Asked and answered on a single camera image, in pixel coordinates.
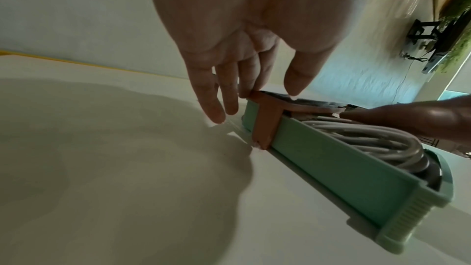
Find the green box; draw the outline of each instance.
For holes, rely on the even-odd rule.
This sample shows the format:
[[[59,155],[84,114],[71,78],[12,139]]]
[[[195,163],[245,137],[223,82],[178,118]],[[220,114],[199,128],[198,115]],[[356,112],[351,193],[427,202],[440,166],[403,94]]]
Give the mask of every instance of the green box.
[[[248,101],[243,125],[252,131],[259,105]],[[399,254],[433,207],[453,198],[446,161],[430,153],[442,167],[440,191],[412,174],[364,154],[308,125],[283,116],[271,147],[327,187],[378,227],[376,243]]]

